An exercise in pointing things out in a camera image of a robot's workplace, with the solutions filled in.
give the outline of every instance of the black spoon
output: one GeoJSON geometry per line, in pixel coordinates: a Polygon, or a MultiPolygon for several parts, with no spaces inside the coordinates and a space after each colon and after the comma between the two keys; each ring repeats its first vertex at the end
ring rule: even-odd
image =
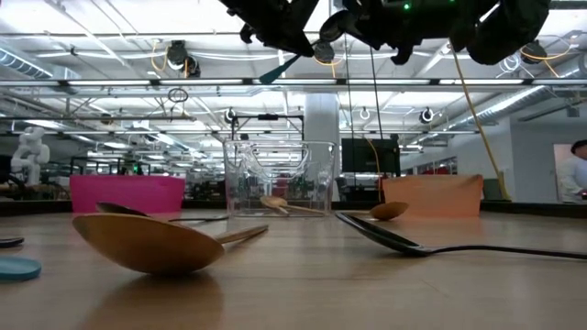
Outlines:
{"type": "MultiPolygon", "coordinates": [[[[131,209],[130,207],[118,205],[116,203],[108,203],[108,202],[98,202],[95,205],[96,210],[101,213],[114,213],[114,214],[122,214],[122,215],[138,215],[138,216],[146,216],[150,217],[148,214],[144,214],[138,210],[131,209]]],[[[208,217],[196,217],[196,218],[185,218],[185,219],[172,219],[168,222],[180,222],[180,221],[221,221],[228,219],[228,215],[218,215],[218,216],[208,216],[208,217]]]]}
{"type": "Polygon", "coordinates": [[[0,248],[13,248],[25,241],[23,237],[2,238],[0,239],[0,248]]]}
{"type": "Polygon", "coordinates": [[[511,253],[522,253],[539,256],[559,257],[559,258],[571,258],[571,259],[587,259],[587,254],[563,252],[563,251],[547,251],[538,250],[531,248],[520,248],[520,247],[496,247],[487,245],[466,245],[466,246],[454,246],[454,247],[437,247],[430,248],[424,247],[416,242],[413,242],[407,238],[396,235],[388,230],[385,230],[379,226],[370,224],[366,221],[360,220],[355,216],[343,213],[337,213],[337,218],[342,220],[345,224],[353,227],[355,230],[363,234],[368,239],[379,243],[385,247],[394,249],[398,252],[403,253],[407,257],[428,257],[433,254],[451,251],[464,251],[464,250],[489,250],[489,251],[501,251],[511,253]]]}

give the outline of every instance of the ceiling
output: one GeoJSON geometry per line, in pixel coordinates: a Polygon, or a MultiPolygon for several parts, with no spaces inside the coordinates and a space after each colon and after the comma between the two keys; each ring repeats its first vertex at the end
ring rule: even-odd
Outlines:
{"type": "MultiPolygon", "coordinates": [[[[162,71],[154,68],[164,65],[162,55],[165,47],[176,39],[186,41],[186,48],[200,64],[202,78],[258,78],[293,56],[264,48],[257,40],[250,45],[241,42],[238,32],[242,27],[242,21],[236,16],[227,15],[227,9],[219,1],[144,0],[140,1],[140,5],[132,0],[63,0],[61,3],[66,15],[44,0],[3,1],[0,6],[0,41],[41,67],[62,66],[76,72],[82,79],[100,80],[182,77],[180,72],[169,66],[162,71]]],[[[317,39],[317,31],[333,10],[336,9],[327,0],[318,4],[305,27],[310,39],[317,39]]],[[[565,56],[552,60],[552,66],[556,67],[587,48],[585,35],[568,39],[569,33],[573,30],[587,30],[586,14],[585,10],[551,11],[538,39],[543,46],[548,46],[548,54],[567,52],[565,56]]],[[[457,78],[451,54],[435,56],[435,53],[446,44],[445,39],[426,40],[415,48],[415,55],[408,63],[404,66],[395,66],[389,60],[393,53],[391,49],[382,48],[380,51],[374,51],[371,57],[370,49],[361,42],[348,37],[345,45],[345,39],[341,38],[333,44],[337,54],[336,65],[324,65],[315,59],[302,58],[285,73],[285,78],[372,78],[373,70],[378,79],[457,78]]],[[[545,63],[528,65],[510,60],[500,63],[501,65],[483,66],[469,59],[464,52],[460,57],[460,64],[467,78],[550,75],[545,63]]],[[[4,67],[0,67],[0,78],[29,79],[4,67]]],[[[200,91],[205,90],[212,91],[214,87],[200,88],[200,91]]],[[[17,91],[29,94],[32,98],[35,98],[35,93],[38,92],[27,88],[20,88],[17,91]]],[[[500,92],[496,89],[475,92],[471,96],[474,103],[480,103],[500,92]]],[[[378,128],[375,120],[378,106],[382,128],[401,130],[423,129],[418,116],[426,107],[442,113],[442,121],[449,121],[466,110],[463,93],[458,90],[422,92],[407,86],[400,93],[379,91],[379,104],[373,90],[357,91],[351,86],[350,94],[346,88],[337,90],[336,93],[340,111],[346,111],[341,113],[341,117],[349,119],[349,110],[353,110],[354,127],[367,130],[378,128]],[[367,119],[363,119],[366,117],[364,111],[369,112],[367,119]]],[[[57,111],[42,114],[48,118],[65,111],[64,97],[43,97],[37,101],[57,111]]],[[[87,101],[88,98],[73,97],[70,107],[79,107],[75,112],[78,116],[112,113],[115,116],[161,117],[167,116],[171,110],[170,104],[167,104],[163,111],[155,97],[102,97],[87,101]]],[[[179,106],[174,110],[176,115],[185,112],[191,118],[205,124],[204,127],[198,126],[198,129],[210,130],[224,128],[223,116],[228,108],[243,115],[286,112],[289,115],[296,115],[303,113],[304,105],[303,90],[285,89],[264,91],[253,96],[191,95],[181,106],[181,111],[179,106]]],[[[113,130],[124,128],[125,123],[115,122],[114,127],[104,126],[99,122],[84,124],[91,129],[113,130]]],[[[266,127],[267,124],[251,122],[249,126],[266,127]]],[[[195,124],[185,120],[150,120],[149,127],[158,130],[194,130],[195,124]]],[[[295,133],[285,121],[272,122],[270,127],[291,129],[292,134],[295,133]]],[[[174,138],[187,145],[196,141],[209,141],[211,145],[216,144],[216,148],[219,148],[213,137],[178,135],[174,138]]]]}

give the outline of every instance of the wooden table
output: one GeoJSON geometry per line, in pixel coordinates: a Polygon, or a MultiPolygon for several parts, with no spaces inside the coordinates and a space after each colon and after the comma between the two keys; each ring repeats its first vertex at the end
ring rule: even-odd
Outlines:
{"type": "MultiPolygon", "coordinates": [[[[43,264],[37,280],[0,284],[0,329],[586,326],[586,262],[481,251],[401,258],[334,217],[273,218],[268,233],[228,247],[206,271],[165,280],[110,263],[78,237],[70,221],[69,214],[0,218],[0,237],[27,240],[0,255],[43,264]]],[[[488,242],[587,251],[583,220],[483,214],[482,220],[411,219],[386,226],[430,245],[488,242]]],[[[198,228],[215,234],[226,223],[198,228]]]]}

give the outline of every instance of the blue disc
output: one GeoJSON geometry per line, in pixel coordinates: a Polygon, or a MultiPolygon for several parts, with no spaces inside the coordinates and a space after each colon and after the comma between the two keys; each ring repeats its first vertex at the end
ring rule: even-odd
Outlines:
{"type": "Polygon", "coordinates": [[[38,277],[40,263],[18,257],[0,257],[0,281],[26,281],[38,277]]]}

